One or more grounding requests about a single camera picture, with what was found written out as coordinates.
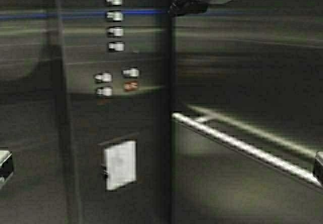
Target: stainless steel panel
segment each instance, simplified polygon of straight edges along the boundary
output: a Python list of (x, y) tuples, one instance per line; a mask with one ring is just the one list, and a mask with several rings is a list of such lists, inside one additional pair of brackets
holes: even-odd
[(322, 223), (322, 191), (174, 128), (174, 223)]
[(52, 66), (53, 0), (0, 0), (0, 148), (15, 174), (0, 190), (2, 223), (67, 223)]

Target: illuminated button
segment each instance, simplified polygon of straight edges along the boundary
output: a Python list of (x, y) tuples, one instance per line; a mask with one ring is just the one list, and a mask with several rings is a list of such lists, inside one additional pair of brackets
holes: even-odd
[(123, 70), (122, 74), (125, 78), (138, 78), (140, 75), (140, 71), (137, 68), (130, 68)]
[(121, 26), (112, 26), (107, 29), (108, 37), (122, 37), (124, 35), (124, 30)]
[(123, 0), (105, 0), (107, 6), (121, 6)]
[(96, 95), (98, 97), (109, 97), (112, 96), (112, 88), (111, 87), (100, 87), (96, 89)]
[(123, 21), (123, 14), (121, 11), (108, 11), (105, 16), (108, 20), (113, 22)]
[(126, 92), (137, 90), (138, 89), (138, 81), (126, 82), (124, 85), (124, 89)]
[(124, 51), (125, 43), (122, 41), (109, 42), (109, 51)]
[(112, 75), (110, 73), (101, 73), (94, 76), (96, 83), (109, 83), (112, 82)]

